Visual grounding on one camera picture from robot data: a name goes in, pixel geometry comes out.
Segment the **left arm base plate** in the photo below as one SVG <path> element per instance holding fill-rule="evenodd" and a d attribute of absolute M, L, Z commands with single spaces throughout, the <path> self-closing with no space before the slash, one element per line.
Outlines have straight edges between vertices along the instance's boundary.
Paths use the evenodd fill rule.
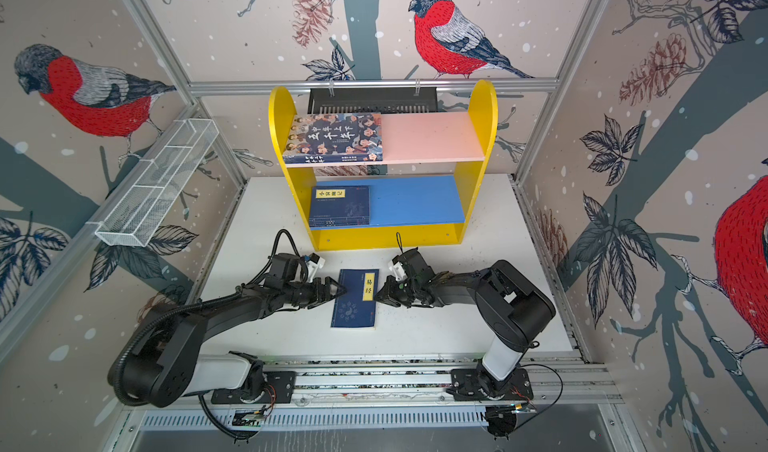
<path fill-rule="evenodd" d="M 217 389 L 211 397 L 214 405 L 277 405 L 291 402 L 296 373 L 293 371 L 261 372 L 248 378 L 238 389 Z"/>

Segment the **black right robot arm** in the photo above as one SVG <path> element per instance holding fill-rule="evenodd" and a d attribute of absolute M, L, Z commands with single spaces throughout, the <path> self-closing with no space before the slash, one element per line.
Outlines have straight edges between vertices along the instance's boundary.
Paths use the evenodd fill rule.
<path fill-rule="evenodd" d="M 489 398 L 507 393 L 513 374 L 537 337 L 556 316 L 552 301 L 506 260 L 468 273 L 436 273 L 416 249 L 393 258 L 374 300 L 392 307 L 440 308 L 474 305 L 495 334 L 476 369 L 478 385 Z"/>

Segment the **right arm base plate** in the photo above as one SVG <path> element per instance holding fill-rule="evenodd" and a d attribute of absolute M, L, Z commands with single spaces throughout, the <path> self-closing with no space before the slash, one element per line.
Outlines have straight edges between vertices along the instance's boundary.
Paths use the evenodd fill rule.
<path fill-rule="evenodd" d="M 505 379 L 497 380 L 482 368 L 452 369 L 445 392 L 456 401 L 524 401 L 533 400 L 528 373 L 515 368 Z"/>

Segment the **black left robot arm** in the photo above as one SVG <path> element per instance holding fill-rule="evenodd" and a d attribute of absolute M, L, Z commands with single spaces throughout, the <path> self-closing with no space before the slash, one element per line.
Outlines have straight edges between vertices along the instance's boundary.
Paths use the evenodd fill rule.
<path fill-rule="evenodd" d="M 242 324 L 280 311 L 314 309 L 343 296 L 331 277 L 319 278 L 316 254 L 271 250 L 265 266 L 234 293 L 172 307 L 153 307 L 128 339 L 108 372 L 117 399 L 128 406 L 167 407 L 181 397 L 240 390 L 247 399 L 267 387 L 264 363 L 245 352 L 204 355 L 203 344 Z"/>

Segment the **blue book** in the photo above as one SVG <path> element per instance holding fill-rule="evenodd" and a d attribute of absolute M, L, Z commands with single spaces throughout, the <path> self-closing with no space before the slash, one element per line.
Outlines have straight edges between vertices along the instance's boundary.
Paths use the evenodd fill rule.
<path fill-rule="evenodd" d="M 338 282 L 345 293 L 335 300 L 331 327 L 335 329 L 374 328 L 379 271 L 342 269 Z"/>
<path fill-rule="evenodd" d="M 368 226 L 368 186 L 316 186 L 312 189 L 308 223 L 312 228 Z"/>

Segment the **colourful illustrated thick book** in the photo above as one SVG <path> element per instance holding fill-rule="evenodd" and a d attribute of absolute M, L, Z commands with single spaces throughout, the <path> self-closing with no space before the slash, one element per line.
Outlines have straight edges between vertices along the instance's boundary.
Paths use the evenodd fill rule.
<path fill-rule="evenodd" d="M 297 115 L 282 156 L 286 164 L 381 162 L 382 141 L 377 113 Z"/>

